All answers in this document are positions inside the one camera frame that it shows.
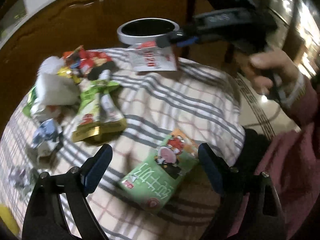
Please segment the person's red sleeve forearm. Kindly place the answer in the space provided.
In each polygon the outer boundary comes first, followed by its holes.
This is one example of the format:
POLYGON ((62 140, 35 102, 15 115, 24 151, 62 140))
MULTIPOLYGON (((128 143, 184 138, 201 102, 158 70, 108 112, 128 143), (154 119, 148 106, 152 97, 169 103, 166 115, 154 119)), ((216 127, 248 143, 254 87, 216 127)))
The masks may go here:
POLYGON ((250 131, 235 166, 249 175, 266 171, 285 215, 287 239, 319 238, 319 89, 303 74, 283 77, 281 107, 299 127, 268 141, 250 131))

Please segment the person's right hand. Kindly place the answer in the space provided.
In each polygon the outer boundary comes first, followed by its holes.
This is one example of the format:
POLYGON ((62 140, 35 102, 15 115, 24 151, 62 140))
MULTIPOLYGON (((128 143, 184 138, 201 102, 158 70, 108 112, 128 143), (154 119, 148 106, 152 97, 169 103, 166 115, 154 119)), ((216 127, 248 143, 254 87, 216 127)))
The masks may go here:
POLYGON ((303 74, 280 49, 243 56, 239 60, 240 69, 252 88, 285 108, 293 104, 304 87, 303 74))

